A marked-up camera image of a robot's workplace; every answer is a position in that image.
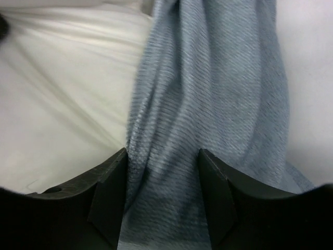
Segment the gray fabric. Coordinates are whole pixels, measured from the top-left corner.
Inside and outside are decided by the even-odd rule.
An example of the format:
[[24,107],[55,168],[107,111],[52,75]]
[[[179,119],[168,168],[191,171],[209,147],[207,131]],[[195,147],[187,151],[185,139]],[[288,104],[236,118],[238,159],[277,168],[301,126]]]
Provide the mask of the gray fabric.
[[210,249],[198,149],[272,186],[312,187],[285,163],[275,2],[157,0],[153,16],[130,113],[119,249]]

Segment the black plastic part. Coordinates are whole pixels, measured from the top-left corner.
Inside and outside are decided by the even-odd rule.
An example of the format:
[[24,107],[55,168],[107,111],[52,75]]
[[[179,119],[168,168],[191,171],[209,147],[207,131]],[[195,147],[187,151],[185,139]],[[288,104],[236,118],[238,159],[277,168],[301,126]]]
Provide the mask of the black plastic part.
[[122,149],[43,194],[0,189],[2,249],[117,249],[126,172],[127,153]]
[[[291,194],[237,171],[206,150],[199,152],[198,167],[213,250],[331,249],[333,185]],[[226,181],[230,192],[221,190]],[[232,204],[237,220],[230,226],[225,214],[233,211]]]

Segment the white sheet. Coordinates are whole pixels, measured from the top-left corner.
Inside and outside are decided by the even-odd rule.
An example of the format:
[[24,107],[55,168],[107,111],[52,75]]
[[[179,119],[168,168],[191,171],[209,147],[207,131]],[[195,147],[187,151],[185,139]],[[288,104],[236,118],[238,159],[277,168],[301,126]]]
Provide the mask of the white sheet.
[[92,7],[104,4],[140,9],[147,0],[0,0],[0,7]]
[[125,146],[151,20],[132,3],[0,13],[11,26],[0,45],[0,185],[43,192]]
[[290,93],[288,160],[316,185],[333,182],[333,1],[277,0]]

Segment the striped texture fabric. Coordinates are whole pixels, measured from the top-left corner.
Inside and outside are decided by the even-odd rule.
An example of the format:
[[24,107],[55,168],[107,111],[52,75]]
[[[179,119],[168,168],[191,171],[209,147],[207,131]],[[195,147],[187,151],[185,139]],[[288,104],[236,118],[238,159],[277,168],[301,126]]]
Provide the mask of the striped texture fabric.
[[285,162],[275,2],[157,0],[153,17],[132,97],[119,249],[210,249],[198,149],[280,189],[312,187]]

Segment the wrinkled fabric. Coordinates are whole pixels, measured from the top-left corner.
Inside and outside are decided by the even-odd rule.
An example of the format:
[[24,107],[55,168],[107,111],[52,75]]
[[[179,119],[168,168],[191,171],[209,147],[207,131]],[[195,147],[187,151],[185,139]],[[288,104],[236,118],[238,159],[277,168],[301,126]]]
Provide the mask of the wrinkled fabric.
[[119,249],[210,249],[198,149],[274,187],[312,188],[285,161],[275,1],[160,0],[153,17],[132,96]]
[[151,18],[124,3],[8,3],[0,0],[10,26],[0,42],[0,186],[42,193],[126,146]]

